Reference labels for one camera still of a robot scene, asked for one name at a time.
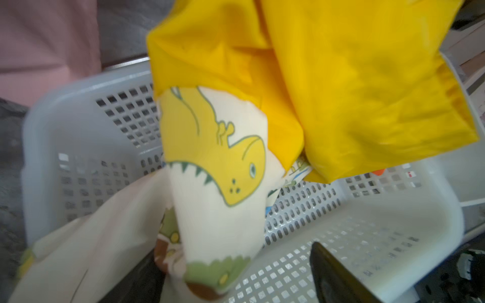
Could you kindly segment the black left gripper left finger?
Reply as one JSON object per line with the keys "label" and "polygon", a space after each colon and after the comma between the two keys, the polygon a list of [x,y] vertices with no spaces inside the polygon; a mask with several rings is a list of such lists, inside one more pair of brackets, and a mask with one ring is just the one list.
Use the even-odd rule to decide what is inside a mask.
{"label": "black left gripper left finger", "polygon": [[99,303],[159,303],[164,281],[151,250]]}

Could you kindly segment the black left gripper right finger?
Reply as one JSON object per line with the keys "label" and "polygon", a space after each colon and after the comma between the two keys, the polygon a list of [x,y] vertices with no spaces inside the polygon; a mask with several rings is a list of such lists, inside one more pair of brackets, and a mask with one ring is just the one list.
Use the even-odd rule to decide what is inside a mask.
{"label": "black left gripper right finger", "polygon": [[311,246],[309,263],[319,302],[380,302],[375,294],[319,242],[314,242]]}

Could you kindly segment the dinosaur print cream garment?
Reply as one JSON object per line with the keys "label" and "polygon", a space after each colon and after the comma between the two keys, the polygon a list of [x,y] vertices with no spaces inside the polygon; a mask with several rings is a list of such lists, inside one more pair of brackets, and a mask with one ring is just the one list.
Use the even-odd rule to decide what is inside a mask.
{"label": "dinosaur print cream garment", "polygon": [[37,241],[11,302],[99,302],[151,250],[186,300],[216,300],[245,272],[303,147],[293,107],[204,87],[157,107],[165,166]]}

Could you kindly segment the yellow jacket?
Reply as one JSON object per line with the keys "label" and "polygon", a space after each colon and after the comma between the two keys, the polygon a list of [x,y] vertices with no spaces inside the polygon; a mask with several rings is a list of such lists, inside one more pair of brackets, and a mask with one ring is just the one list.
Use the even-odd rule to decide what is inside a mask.
{"label": "yellow jacket", "polygon": [[439,52],[460,1],[176,1],[147,37],[168,162],[258,181],[272,152],[314,180],[478,141]]}

